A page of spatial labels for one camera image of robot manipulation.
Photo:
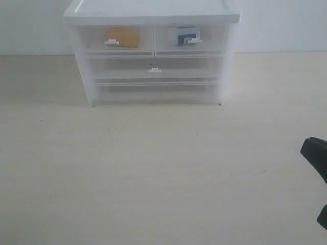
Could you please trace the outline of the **yellow sponge block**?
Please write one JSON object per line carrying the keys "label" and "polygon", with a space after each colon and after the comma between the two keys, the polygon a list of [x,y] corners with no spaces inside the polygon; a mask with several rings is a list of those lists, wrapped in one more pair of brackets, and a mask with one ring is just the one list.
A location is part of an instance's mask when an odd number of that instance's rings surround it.
{"label": "yellow sponge block", "polygon": [[137,48],[139,36],[131,27],[109,27],[104,36],[104,43],[113,47]]}

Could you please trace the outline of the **clear wide drawer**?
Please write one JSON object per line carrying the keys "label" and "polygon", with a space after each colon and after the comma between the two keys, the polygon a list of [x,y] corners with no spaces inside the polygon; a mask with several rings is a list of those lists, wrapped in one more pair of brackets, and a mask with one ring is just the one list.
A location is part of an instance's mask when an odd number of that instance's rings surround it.
{"label": "clear wide drawer", "polygon": [[88,59],[94,79],[211,78],[218,77],[222,59],[144,58]]}
{"label": "clear wide drawer", "polygon": [[196,103],[222,104],[217,77],[96,79],[91,104]]}

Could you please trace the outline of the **white plastic drawer cabinet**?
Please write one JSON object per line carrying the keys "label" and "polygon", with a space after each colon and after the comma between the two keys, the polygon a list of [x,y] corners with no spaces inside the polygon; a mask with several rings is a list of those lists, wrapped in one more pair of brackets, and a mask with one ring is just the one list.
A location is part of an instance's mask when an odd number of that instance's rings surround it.
{"label": "white plastic drawer cabinet", "polygon": [[77,27],[152,26],[154,33],[155,26],[227,25],[229,32],[226,38],[225,50],[220,55],[204,57],[220,57],[222,59],[220,73],[217,78],[224,103],[233,56],[235,32],[241,22],[241,16],[241,10],[235,1],[73,1],[66,9],[63,18],[67,25],[88,102],[91,106],[96,106],[105,104],[93,105],[90,102],[90,89],[88,86],[92,85],[96,79],[92,78],[88,59],[184,58],[184,56],[156,56],[154,51],[152,56],[89,54],[82,50],[82,41]]}

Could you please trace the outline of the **white medicine bottle teal label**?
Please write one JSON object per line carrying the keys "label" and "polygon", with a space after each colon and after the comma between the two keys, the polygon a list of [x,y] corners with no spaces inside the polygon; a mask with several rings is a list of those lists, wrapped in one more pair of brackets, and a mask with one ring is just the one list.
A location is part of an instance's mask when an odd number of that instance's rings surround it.
{"label": "white medicine bottle teal label", "polygon": [[189,45],[201,43],[199,27],[177,27],[176,28],[176,44]]}

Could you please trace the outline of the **clear bottom wide drawer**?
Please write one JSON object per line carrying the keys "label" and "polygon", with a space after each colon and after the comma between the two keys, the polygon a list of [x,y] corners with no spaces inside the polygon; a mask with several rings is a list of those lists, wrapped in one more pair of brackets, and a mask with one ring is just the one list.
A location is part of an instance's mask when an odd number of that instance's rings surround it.
{"label": "clear bottom wide drawer", "polygon": [[96,79],[91,104],[196,103],[222,104],[217,77]]}

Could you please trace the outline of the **clear middle wide drawer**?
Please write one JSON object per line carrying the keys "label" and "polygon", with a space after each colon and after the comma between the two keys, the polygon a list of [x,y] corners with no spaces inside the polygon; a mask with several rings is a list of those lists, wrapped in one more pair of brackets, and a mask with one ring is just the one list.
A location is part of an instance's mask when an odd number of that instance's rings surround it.
{"label": "clear middle wide drawer", "polygon": [[218,77],[222,59],[144,58],[88,59],[94,79],[211,78]]}

